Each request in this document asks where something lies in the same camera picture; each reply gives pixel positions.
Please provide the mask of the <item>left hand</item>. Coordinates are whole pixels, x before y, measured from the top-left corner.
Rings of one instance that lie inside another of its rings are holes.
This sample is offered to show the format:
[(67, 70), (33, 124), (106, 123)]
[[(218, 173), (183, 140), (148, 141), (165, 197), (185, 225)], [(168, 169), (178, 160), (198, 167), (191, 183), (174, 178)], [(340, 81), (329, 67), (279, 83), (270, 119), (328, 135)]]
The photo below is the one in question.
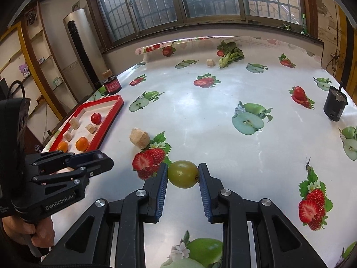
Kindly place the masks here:
[(30, 235), (31, 242), (36, 247), (50, 248), (54, 244), (55, 231), (51, 217), (47, 217), (37, 224), (26, 223), (23, 219), (14, 215), (1, 220), (8, 237), (19, 244), (26, 244), (24, 235)]

